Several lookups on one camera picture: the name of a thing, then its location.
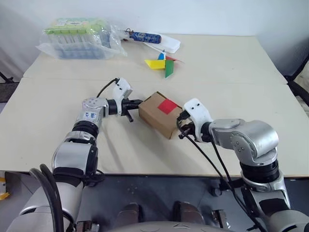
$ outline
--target white table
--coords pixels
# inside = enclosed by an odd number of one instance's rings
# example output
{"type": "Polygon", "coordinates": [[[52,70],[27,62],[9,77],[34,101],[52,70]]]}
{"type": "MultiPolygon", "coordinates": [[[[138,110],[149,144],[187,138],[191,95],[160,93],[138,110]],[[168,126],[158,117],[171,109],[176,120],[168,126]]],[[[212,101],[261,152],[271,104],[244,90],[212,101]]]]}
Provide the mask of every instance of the white table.
{"type": "MultiPolygon", "coordinates": [[[[278,132],[280,168],[286,176],[309,176],[309,120],[283,76],[254,37],[173,35],[181,40],[171,56],[174,74],[151,71],[144,59],[158,53],[140,43],[123,43],[127,58],[58,60],[40,54],[25,72],[0,114],[0,170],[50,166],[56,147],[72,126],[83,99],[96,96],[109,80],[127,79],[131,98],[155,91],[182,105],[199,98],[213,118],[259,119],[278,132]]],[[[103,96],[111,97],[111,89],[103,96]]],[[[98,136],[99,164],[106,173],[216,175],[186,140],[167,140],[132,112],[135,121],[111,116],[98,136]]],[[[219,165],[209,144],[201,144],[219,165]]],[[[219,149],[230,173],[239,175],[233,151],[219,149]]]]}
{"type": "MultiPolygon", "coordinates": [[[[28,171],[50,166],[56,147],[68,133],[81,102],[95,96],[107,81],[23,78],[0,114],[0,170],[28,171]]],[[[132,82],[132,98],[145,99],[159,90],[178,104],[199,98],[213,118],[260,119],[280,138],[280,168],[287,176],[308,176],[309,121],[286,85],[132,82]]],[[[111,89],[103,94],[111,96],[111,89]]],[[[205,158],[187,141],[167,140],[132,112],[135,119],[111,116],[98,136],[99,165],[106,173],[216,175],[205,158]]],[[[201,144],[219,165],[209,144],[201,144]]],[[[232,175],[240,167],[231,150],[219,149],[232,175]]]]}

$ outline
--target red sticker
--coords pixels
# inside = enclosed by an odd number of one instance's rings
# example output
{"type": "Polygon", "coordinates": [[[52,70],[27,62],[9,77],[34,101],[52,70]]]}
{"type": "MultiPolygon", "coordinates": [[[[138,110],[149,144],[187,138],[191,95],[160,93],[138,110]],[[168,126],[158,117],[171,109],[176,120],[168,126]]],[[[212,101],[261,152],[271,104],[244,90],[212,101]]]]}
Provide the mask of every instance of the red sticker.
{"type": "Polygon", "coordinates": [[[165,114],[169,114],[175,109],[177,105],[169,99],[165,99],[159,106],[158,109],[161,110],[165,114]]]}

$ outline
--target white wall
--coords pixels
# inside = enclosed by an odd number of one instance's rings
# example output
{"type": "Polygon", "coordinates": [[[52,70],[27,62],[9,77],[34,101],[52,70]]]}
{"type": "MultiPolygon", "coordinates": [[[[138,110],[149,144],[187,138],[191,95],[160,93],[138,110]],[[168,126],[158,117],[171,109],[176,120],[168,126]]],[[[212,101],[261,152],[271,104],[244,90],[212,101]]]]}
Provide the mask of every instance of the white wall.
{"type": "Polygon", "coordinates": [[[100,16],[135,31],[256,35],[279,71],[309,52],[309,0],[1,0],[0,71],[21,77],[57,17],[100,16]]]}

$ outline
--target cardboard box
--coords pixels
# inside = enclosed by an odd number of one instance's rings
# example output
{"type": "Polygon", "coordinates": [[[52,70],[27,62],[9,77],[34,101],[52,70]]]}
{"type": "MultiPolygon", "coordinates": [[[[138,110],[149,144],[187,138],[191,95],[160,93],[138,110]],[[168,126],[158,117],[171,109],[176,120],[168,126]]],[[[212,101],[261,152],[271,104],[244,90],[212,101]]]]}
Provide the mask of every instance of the cardboard box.
{"type": "Polygon", "coordinates": [[[182,108],[156,92],[139,105],[140,117],[170,139],[176,130],[176,119],[182,108]]]}

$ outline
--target yellow paper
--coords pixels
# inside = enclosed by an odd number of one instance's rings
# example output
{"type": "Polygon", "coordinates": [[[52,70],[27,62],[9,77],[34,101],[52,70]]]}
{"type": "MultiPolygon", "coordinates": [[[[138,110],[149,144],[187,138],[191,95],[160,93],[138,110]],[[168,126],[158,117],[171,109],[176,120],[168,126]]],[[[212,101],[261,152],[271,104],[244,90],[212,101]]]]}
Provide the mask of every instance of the yellow paper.
{"type": "Polygon", "coordinates": [[[145,62],[151,69],[165,69],[165,60],[149,60],[146,59],[145,62]]]}

